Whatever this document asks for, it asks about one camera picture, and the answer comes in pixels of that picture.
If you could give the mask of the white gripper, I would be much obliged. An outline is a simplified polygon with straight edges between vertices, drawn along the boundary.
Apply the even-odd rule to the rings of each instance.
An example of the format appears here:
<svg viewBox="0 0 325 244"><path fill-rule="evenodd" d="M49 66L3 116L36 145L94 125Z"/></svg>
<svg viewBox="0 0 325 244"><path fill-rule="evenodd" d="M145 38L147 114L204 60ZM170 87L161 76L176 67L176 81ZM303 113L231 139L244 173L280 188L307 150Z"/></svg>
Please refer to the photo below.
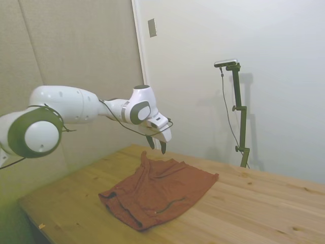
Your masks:
<svg viewBox="0 0 325 244"><path fill-rule="evenodd" d="M153 135L153 138L160 141L161 153L164 155L167 149L166 143L172 139L170 127L164 126L163 128L160 129L152 128L151 131L152 131L151 134ZM146 135L147 142L151 147L151 149L155 149L153 138L151 136Z"/></svg>

